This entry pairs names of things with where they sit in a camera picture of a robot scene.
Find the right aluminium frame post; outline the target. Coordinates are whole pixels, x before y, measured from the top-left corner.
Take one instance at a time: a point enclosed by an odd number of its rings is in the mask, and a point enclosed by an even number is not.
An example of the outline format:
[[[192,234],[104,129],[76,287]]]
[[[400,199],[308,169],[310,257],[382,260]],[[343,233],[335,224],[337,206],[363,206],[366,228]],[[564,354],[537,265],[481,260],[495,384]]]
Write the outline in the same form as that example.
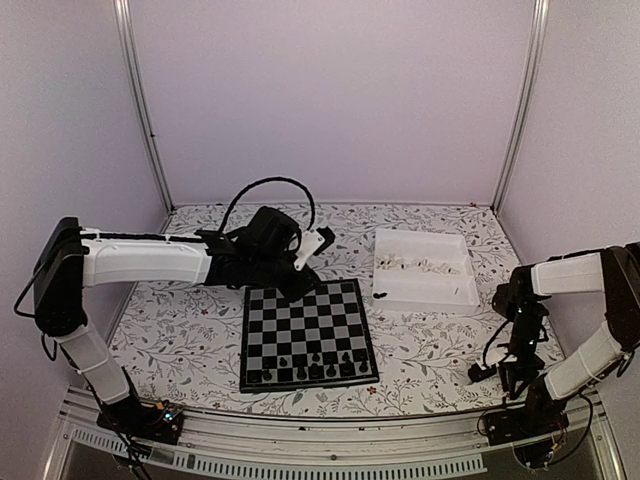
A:
[[[544,51],[549,6],[549,0],[536,0],[534,2],[529,43],[525,58],[520,93],[504,160],[491,203],[492,211],[496,216],[500,215],[500,212],[506,204],[509,185],[515,172],[517,159],[524,139],[526,124],[534,97],[536,80]]]

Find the black white chessboard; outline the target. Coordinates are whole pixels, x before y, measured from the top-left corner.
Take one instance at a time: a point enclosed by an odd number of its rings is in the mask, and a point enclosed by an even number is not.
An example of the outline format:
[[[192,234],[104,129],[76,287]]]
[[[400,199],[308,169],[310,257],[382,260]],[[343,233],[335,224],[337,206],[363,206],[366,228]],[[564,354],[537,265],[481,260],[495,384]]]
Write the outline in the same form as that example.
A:
[[[313,363],[317,352],[320,361]],[[342,378],[339,365],[349,352],[356,375]],[[365,352],[369,369],[359,371]],[[285,357],[289,365],[279,366]],[[309,367],[320,366],[320,378],[309,378]],[[333,365],[334,377],[326,375]],[[303,366],[307,377],[298,380],[296,370]],[[270,381],[249,383],[247,372],[269,369]],[[251,288],[245,292],[242,322],[239,390],[242,393],[272,393],[307,388],[339,388],[377,383],[379,369],[356,279],[324,281],[296,302],[285,300],[275,288]]]

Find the white plastic tray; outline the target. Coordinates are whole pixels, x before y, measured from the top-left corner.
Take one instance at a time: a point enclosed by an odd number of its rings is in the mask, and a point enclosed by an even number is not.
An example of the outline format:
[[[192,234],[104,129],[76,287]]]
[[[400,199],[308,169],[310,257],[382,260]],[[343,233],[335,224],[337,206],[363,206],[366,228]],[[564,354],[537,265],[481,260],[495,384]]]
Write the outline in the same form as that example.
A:
[[[378,228],[374,292],[378,310],[466,315],[480,306],[471,255],[459,234]]]

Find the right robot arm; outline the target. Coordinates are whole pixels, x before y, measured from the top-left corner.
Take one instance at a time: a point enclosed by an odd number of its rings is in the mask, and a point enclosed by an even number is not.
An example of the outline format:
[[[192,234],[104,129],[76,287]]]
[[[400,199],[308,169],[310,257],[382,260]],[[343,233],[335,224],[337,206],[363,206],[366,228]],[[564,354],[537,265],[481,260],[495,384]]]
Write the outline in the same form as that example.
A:
[[[612,371],[623,373],[639,347],[639,245],[608,246],[515,268],[492,307],[511,323],[499,371],[527,388],[517,427],[537,436],[566,401]],[[536,355],[543,319],[557,328],[567,356],[546,368]]]

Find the aluminium frame post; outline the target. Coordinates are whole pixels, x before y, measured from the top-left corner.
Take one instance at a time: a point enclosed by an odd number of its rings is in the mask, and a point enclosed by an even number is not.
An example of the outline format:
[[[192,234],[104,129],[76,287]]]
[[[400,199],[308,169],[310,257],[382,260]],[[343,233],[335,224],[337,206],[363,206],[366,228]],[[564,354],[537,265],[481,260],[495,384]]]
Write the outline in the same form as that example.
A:
[[[525,58],[520,93],[504,160],[491,203],[492,211],[496,216],[500,215],[500,212],[506,204],[509,185],[515,172],[517,159],[524,139],[526,124],[534,97],[536,80],[544,51],[549,6],[549,0],[536,0],[534,2],[529,43]]]
[[[162,164],[156,135],[149,113],[142,72],[135,44],[134,28],[131,16],[131,5],[127,0],[114,0],[115,21],[128,77],[134,109],[140,127],[143,145],[148,158],[152,178],[158,191],[164,210],[170,215],[175,210],[175,204],[170,192],[168,179]]]

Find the left aluminium frame post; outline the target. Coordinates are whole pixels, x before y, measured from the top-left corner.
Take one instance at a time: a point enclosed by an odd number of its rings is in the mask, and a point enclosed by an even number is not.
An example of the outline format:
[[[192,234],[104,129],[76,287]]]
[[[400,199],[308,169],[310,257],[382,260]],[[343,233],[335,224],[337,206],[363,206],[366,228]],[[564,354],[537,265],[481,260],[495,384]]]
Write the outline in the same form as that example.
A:
[[[134,109],[140,127],[143,145],[148,158],[152,178],[158,191],[164,210],[170,215],[175,210],[175,204],[170,192],[168,179],[162,164],[156,135],[149,113],[142,72],[135,44],[134,28],[131,16],[131,5],[127,0],[114,0],[115,21],[128,77]]]

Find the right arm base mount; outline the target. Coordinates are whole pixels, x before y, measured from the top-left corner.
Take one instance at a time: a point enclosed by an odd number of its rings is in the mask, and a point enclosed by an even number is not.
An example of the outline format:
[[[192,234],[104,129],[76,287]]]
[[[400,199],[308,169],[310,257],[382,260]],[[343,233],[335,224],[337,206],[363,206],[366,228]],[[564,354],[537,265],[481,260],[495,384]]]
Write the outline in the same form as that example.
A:
[[[565,443],[569,419],[561,410],[533,419],[524,402],[508,406],[503,400],[499,407],[483,411],[478,418],[478,433],[490,446],[516,444],[516,460],[525,468],[537,470],[548,467]]]

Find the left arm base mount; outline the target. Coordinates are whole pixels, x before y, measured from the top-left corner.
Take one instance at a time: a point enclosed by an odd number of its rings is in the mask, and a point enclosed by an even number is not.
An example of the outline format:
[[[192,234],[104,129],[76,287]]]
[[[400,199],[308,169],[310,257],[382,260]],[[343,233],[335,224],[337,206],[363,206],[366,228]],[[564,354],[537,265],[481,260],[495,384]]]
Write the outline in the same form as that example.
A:
[[[183,409],[168,400],[153,405],[140,401],[136,392],[113,404],[106,404],[97,394],[100,408],[97,424],[123,437],[177,445],[184,424]]]

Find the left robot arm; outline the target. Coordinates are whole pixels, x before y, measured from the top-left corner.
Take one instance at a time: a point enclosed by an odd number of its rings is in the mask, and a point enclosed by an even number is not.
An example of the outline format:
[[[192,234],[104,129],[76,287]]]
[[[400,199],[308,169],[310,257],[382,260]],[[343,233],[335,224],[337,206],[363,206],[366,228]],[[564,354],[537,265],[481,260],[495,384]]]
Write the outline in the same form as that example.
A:
[[[88,290],[111,285],[174,282],[191,286],[275,288],[288,301],[319,282],[309,260],[335,240],[326,227],[302,228],[285,213],[260,208],[231,232],[191,234],[107,232],[63,218],[14,304],[92,388],[111,419],[128,434],[148,426],[128,374],[112,356],[85,310]]]

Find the black rook corner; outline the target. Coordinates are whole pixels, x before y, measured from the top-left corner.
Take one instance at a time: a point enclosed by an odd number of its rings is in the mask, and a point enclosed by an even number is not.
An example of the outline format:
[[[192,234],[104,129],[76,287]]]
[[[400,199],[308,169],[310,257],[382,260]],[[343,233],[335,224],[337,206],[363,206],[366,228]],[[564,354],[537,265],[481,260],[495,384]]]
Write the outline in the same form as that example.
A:
[[[261,380],[262,372],[260,370],[250,370],[247,372],[249,383],[257,383]]]

